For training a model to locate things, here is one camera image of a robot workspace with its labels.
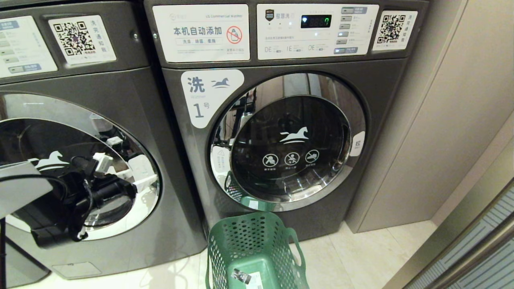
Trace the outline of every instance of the red prohibition sign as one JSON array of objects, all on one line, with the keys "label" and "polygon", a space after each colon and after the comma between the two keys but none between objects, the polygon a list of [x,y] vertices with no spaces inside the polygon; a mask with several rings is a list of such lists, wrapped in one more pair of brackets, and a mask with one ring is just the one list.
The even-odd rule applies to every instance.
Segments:
[{"label": "red prohibition sign", "polygon": [[243,39],[243,32],[237,26],[230,26],[227,29],[227,39],[230,43],[237,44]]}]

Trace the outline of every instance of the washing machine door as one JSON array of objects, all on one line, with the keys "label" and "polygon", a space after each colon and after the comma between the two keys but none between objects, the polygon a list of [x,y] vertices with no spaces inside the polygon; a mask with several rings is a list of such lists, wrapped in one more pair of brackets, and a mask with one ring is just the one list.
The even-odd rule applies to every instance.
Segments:
[{"label": "washing machine door", "polygon": [[219,119],[212,172],[227,195],[248,208],[298,209],[347,178],[365,128],[358,97],[338,79],[279,76],[237,98]]},{"label": "washing machine door", "polygon": [[[113,158],[107,173],[131,183],[137,193],[135,198],[110,198],[91,211],[84,223],[85,241],[121,234],[150,215],[160,195],[156,164],[123,128],[81,106],[41,95],[0,95],[0,168],[30,161],[41,174],[59,177],[76,169],[74,158],[95,153]],[[63,202],[75,193],[63,196]],[[6,219],[30,232],[15,215]]]}]

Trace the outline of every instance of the qr code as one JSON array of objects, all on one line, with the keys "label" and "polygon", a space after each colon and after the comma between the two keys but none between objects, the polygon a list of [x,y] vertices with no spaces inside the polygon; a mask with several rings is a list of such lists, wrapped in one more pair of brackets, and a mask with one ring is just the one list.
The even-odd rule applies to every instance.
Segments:
[{"label": "qr code", "polygon": [[84,21],[57,23],[53,28],[68,56],[96,53]]},{"label": "qr code", "polygon": [[406,15],[384,15],[377,43],[395,43],[400,38]]}]

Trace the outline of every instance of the perforated basket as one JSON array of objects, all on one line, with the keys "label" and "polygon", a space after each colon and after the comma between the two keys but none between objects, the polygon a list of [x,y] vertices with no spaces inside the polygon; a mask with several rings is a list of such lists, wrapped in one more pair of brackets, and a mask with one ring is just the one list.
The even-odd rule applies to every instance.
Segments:
[{"label": "perforated basket", "polygon": [[[289,237],[296,244],[301,265],[289,248]],[[309,288],[296,232],[273,213],[256,212],[219,221],[209,233],[208,253],[206,288],[211,288],[211,263],[214,289]],[[251,278],[238,280],[232,277],[234,272]]]}]

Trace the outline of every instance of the white floor tile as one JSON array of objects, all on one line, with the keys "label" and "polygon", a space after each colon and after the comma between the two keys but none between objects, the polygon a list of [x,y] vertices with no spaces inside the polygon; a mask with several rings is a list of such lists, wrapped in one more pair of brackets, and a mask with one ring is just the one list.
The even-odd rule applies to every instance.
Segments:
[{"label": "white floor tile", "polygon": [[[300,242],[310,288],[380,289],[434,232],[430,221],[353,234],[338,233]],[[128,273],[64,280],[51,274],[22,289],[206,289],[207,250],[167,264]]]},{"label": "white floor tile", "polygon": [[206,289],[206,286],[205,286],[206,270],[207,270],[207,249],[205,249],[202,253],[200,253],[200,274],[198,275],[198,289]]},{"label": "white floor tile", "polygon": [[387,228],[409,258],[436,229],[437,226],[430,220]]},{"label": "white floor tile", "polygon": [[22,289],[54,289],[54,288],[74,288],[74,289],[91,289],[91,288],[126,288],[126,276],[127,273],[93,277],[77,280],[66,280],[61,278],[57,274],[50,274],[42,281],[21,286],[18,288]]},{"label": "white floor tile", "polygon": [[408,260],[387,229],[353,234],[343,223],[329,237],[356,289],[382,288]]},{"label": "white floor tile", "polygon": [[127,289],[198,289],[200,255],[128,272]]},{"label": "white floor tile", "polygon": [[307,265],[307,283],[311,289],[354,288],[329,236],[300,242],[300,248]]}]

